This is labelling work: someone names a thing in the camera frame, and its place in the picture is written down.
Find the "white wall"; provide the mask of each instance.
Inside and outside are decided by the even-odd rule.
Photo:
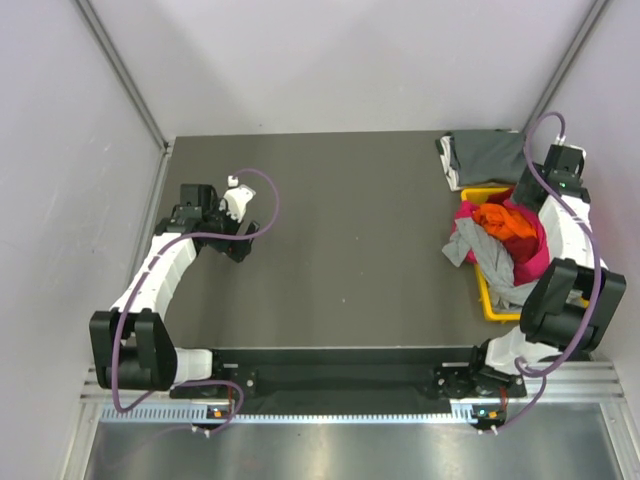
[[[69,0],[0,6],[0,478],[54,478],[159,151]]]
[[[567,117],[567,142],[587,150],[584,179],[603,256],[627,292],[601,345],[640,425],[640,2],[612,2],[550,110]],[[547,132],[540,142],[553,136]]]
[[[524,124],[591,0],[93,0],[165,135]]]

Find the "metal frame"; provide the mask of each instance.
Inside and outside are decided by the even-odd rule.
[[[538,380],[527,380],[528,397],[511,399],[510,403],[524,404],[535,395],[539,388]],[[123,391],[123,402],[127,403],[140,392]],[[109,422],[157,423],[158,416],[165,411],[185,412],[183,417],[165,419],[164,423],[190,422],[189,415],[199,412],[209,405],[220,404],[219,400],[177,400],[171,399],[168,392],[154,393],[148,402],[145,416],[118,419],[109,406],[111,394],[102,390],[95,381],[95,371],[90,368],[81,396],[81,409],[78,413],[76,434],[72,442],[65,469],[59,478],[83,478],[96,435],[97,424],[101,420]],[[452,400],[451,414],[425,415],[238,415],[238,423],[260,424],[380,424],[380,423],[424,423],[424,424],[461,424],[470,423],[468,409],[473,405],[497,404],[498,399]],[[596,360],[592,362],[570,362],[549,376],[547,392],[541,403],[553,404],[596,404],[602,410],[603,421],[609,434],[613,452],[625,479],[637,479],[640,476],[640,437],[635,428],[631,412],[624,397],[624,391],[611,362]],[[201,420],[201,413],[195,414]]]
[[[140,115],[140,119],[149,130],[149,133],[153,137],[153,140],[158,144],[158,146],[166,150],[169,142],[166,140],[160,127],[158,126],[155,118],[151,114],[149,107],[147,107],[144,98],[140,94],[140,90],[136,86],[136,83],[133,81],[129,70],[125,66],[118,50],[115,45],[111,41],[111,37],[107,33],[100,17],[96,13],[95,8],[91,4],[90,0],[72,0],[73,4],[77,7],[80,16],[84,20],[87,25],[88,30],[93,35],[96,43],[104,53],[104,57],[111,65],[113,69],[113,73],[118,78],[118,81],[122,85],[125,93],[131,100],[131,103],[135,107],[138,115]]]
[[[571,68],[575,64],[578,55],[580,55],[580,53],[584,49],[584,46],[593,33],[596,25],[602,19],[602,16],[604,15],[610,3],[611,0],[595,0],[591,4],[591,7],[589,8],[587,14],[578,27],[578,31],[573,37],[573,40],[569,44],[569,47],[565,51],[562,59],[560,60],[560,63],[551,76],[549,83],[547,83],[547,86],[543,90],[542,95],[540,95],[540,98],[536,102],[535,107],[533,107],[529,118],[525,122],[523,128],[524,131],[528,130],[529,127],[533,125],[533,122],[535,122],[538,117],[542,115],[547,109],[556,93],[560,89],[560,86],[564,82],[564,79],[571,71]]]

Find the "clothing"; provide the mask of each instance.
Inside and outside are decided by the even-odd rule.
[[[526,168],[523,133],[502,130],[456,130],[455,157],[459,185],[489,182],[515,184]]]
[[[456,230],[442,249],[451,263],[459,267],[473,252],[489,284],[493,306],[511,310],[524,305],[536,282],[515,286],[514,263],[505,247],[470,217],[457,219],[455,224]]]
[[[536,229],[517,210],[502,205],[483,203],[473,212],[473,220],[484,228],[489,235],[501,242],[511,237],[537,237]]]
[[[502,245],[507,249],[516,265],[528,262],[538,251],[538,239],[535,237],[513,236],[502,242]]]
[[[535,228],[537,237],[534,254],[526,261],[515,262],[513,271],[514,285],[518,286],[540,278],[549,266],[551,260],[549,256],[549,249],[547,248],[547,234],[545,233],[544,227],[542,226],[542,223],[540,223],[538,216],[531,210],[512,203],[511,200],[508,199],[509,195],[510,193],[507,193],[505,199],[505,194],[496,194],[489,197],[489,200],[502,200],[505,207],[518,211]],[[470,218],[473,215],[473,212],[478,208],[478,205],[474,205],[469,201],[463,201],[454,216],[454,231],[456,229],[455,220]],[[473,250],[469,251],[466,260],[469,263],[478,263]]]
[[[451,148],[451,137],[444,136],[436,140],[436,147],[438,153],[440,153],[440,162],[442,163],[442,170],[444,176],[449,184],[449,190],[455,192],[462,190],[463,187],[459,185],[458,172],[454,168],[457,165],[457,160],[454,160],[453,149]]]

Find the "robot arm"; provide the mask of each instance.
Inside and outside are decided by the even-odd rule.
[[[552,145],[544,165],[535,165],[545,181],[589,225],[590,198],[580,178],[584,151]],[[500,390],[524,396],[524,382],[515,366],[520,358],[533,364],[561,354],[572,342],[584,318],[595,281],[591,242],[561,204],[549,196],[528,169],[515,188],[513,201],[538,212],[553,259],[527,298],[520,323],[503,337],[474,347],[464,371],[439,367],[435,376],[448,398],[495,397]],[[588,353],[600,343],[626,288],[622,275],[601,262],[601,286],[589,324],[575,352]]]
[[[182,185],[180,204],[173,208],[171,217],[162,219],[156,226],[149,253],[129,288],[109,311],[94,313],[89,329],[96,376],[102,388],[111,387],[111,361],[118,319],[143,276],[144,283],[129,306],[126,318],[123,339],[135,337],[135,345],[121,347],[119,385],[133,390],[168,390],[187,380],[211,376],[212,352],[174,348],[163,320],[182,275],[202,247],[211,246],[236,262],[241,262],[251,252],[253,239],[187,238],[175,241],[192,233],[238,234],[247,204],[255,192],[246,185],[238,186],[234,177],[229,177],[228,186],[224,196],[218,198],[211,185]],[[247,234],[253,234],[259,228],[256,222],[251,222]]]

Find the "dark gray cloth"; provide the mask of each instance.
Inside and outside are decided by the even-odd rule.
[[[515,184],[526,168],[522,133],[456,130],[451,137],[451,168],[458,171],[461,186],[491,182]]]
[[[470,250],[476,256],[478,266],[489,284],[491,303],[500,310],[512,310],[524,305],[537,282],[515,287],[513,285],[513,259],[504,245],[490,236],[472,218],[456,220],[456,231],[442,253],[456,267],[462,265]]]

